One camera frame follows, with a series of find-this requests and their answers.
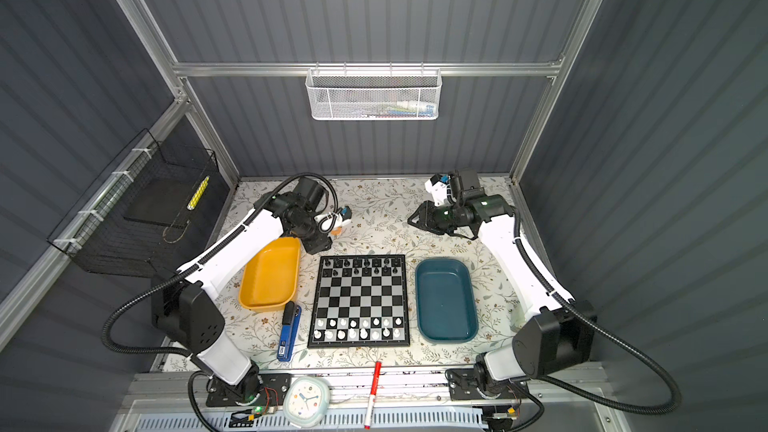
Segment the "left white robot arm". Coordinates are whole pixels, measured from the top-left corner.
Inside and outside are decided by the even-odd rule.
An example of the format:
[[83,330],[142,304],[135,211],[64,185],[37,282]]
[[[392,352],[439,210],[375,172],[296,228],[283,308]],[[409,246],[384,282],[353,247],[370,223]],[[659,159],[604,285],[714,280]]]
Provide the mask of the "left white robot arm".
[[[102,344],[125,355],[179,355],[195,366],[193,378],[205,376],[233,403],[249,407],[263,390],[256,363],[228,337],[215,301],[232,278],[264,247],[282,237],[301,241],[309,254],[332,246],[331,231],[340,224],[338,195],[331,182],[312,172],[295,174],[262,195],[246,216],[211,247],[154,282],[112,312],[102,327]],[[112,329],[132,307],[149,299],[152,324],[174,346],[132,346],[117,342]]]

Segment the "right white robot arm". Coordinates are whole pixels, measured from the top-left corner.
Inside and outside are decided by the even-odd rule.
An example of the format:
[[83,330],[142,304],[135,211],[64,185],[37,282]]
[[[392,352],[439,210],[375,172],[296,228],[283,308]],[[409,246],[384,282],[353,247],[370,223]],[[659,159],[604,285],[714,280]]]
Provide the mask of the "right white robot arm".
[[[594,307],[576,300],[546,268],[527,241],[518,210],[501,195],[490,195],[476,172],[465,169],[437,173],[425,182],[428,200],[407,222],[438,236],[480,241],[495,258],[511,284],[524,323],[507,347],[480,355],[472,384],[483,394],[497,394],[501,384],[530,379],[546,382],[580,398],[621,412],[658,416],[675,411],[683,401],[680,387],[650,356],[598,324]],[[668,388],[660,404],[636,405],[588,392],[555,378],[555,373],[586,362],[593,340],[600,335],[650,369]]]

